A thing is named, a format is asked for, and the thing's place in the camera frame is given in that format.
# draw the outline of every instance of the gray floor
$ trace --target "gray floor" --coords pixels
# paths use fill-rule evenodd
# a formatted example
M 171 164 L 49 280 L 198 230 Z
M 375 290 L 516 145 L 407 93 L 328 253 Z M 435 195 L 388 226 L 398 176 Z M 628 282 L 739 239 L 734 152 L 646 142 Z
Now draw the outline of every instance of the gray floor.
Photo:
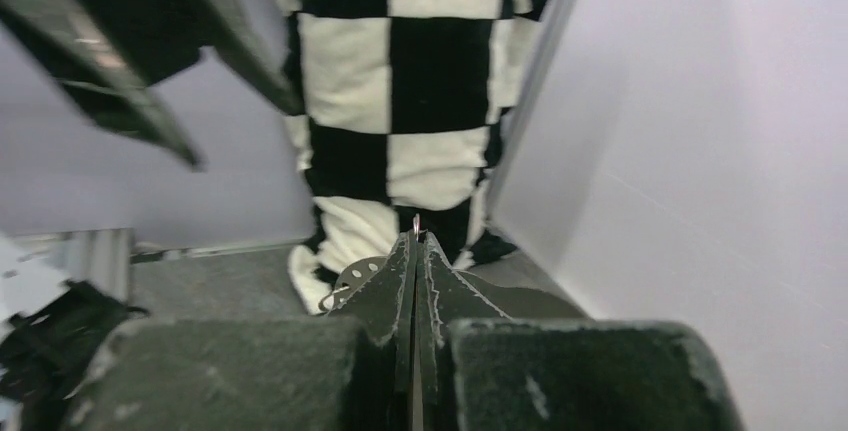
M 133 302 L 159 317 L 273 319 L 302 315 L 286 273 L 290 247 L 136 264 Z M 562 290 L 529 258 L 516 255 L 472 272 L 499 286 Z

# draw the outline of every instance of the wall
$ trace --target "wall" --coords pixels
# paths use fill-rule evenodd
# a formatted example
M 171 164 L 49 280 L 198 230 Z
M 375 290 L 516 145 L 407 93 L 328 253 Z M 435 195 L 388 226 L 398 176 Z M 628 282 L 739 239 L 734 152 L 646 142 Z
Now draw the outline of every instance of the wall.
M 846 0 L 578 0 L 493 209 L 594 316 L 700 331 L 752 430 L 848 429 L 846 37 Z
M 243 0 L 271 54 L 273 0 Z M 12 234 L 135 227 L 167 245 L 306 236 L 307 192 L 282 119 L 213 55 L 156 86 L 209 160 L 190 173 L 151 146 L 90 126 L 0 27 L 0 227 Z

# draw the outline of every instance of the checkered blanket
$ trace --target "checkered blanket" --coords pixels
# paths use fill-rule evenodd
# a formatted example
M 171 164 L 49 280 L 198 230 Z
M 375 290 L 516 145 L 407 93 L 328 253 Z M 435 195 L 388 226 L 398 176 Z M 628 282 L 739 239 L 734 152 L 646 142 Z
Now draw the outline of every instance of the checkered blanket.
M 339 273 L 386 255 L 420 214 L 454 266 L 497 259 L 486 192 L 547 0 L 277 0 L 286 117 L 316 233 L 289 272 L 311 313 Z

